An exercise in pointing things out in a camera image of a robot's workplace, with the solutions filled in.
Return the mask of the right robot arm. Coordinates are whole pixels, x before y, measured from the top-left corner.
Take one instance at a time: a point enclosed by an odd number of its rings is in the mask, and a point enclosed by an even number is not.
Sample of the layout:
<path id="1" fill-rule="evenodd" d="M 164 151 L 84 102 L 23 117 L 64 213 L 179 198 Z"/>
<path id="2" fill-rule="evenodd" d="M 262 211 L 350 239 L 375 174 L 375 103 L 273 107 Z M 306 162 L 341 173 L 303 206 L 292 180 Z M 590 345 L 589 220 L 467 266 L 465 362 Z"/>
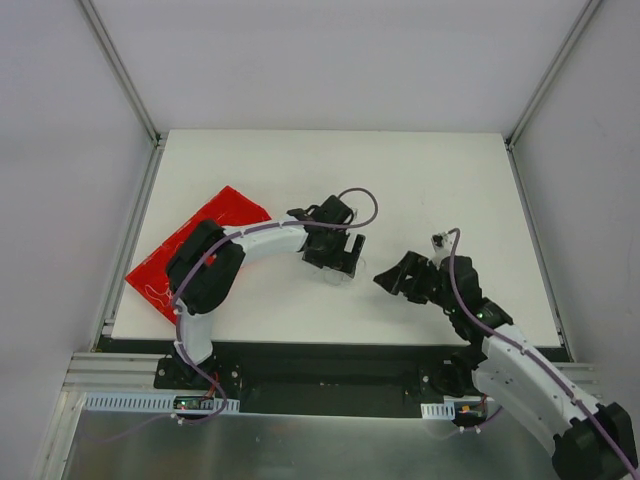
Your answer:
<path id="1" fill-rule="evenodd" d="M 485 296 L 470 258 L 441 260 L 409 251 L 374 281 L 392 295 L 432 303 L 467 346 L 430 376 L 438 393 L 478 391 L 498 403 L 548 451 L 561 479 L 638 478 L 632 420 L 616 402 L 601 403 L 555 367 L 511 316 Z"/>

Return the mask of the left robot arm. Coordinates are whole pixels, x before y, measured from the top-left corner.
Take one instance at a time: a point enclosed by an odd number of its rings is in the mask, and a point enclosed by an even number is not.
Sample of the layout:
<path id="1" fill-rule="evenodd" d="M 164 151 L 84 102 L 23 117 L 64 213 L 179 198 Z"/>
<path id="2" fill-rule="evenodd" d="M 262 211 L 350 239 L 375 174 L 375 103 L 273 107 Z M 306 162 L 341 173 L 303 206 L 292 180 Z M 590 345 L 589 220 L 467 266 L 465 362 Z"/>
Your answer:
<path id="1" fill-rule="evenodd" d="M 213 312 L 228 296 L 240 270 L 254 262 L 295 253 L 319 269 L 349 278 L 366 237 L 349 230 L 355 213 L 329 196 L 320 205 L 288 210 L 275 220 L 245 226 L 198 223 L 165 267 L 176 315 L 174 349 L 180 358 L 176 375 L 188 388 L 204 387 L 211 377 Z"/>

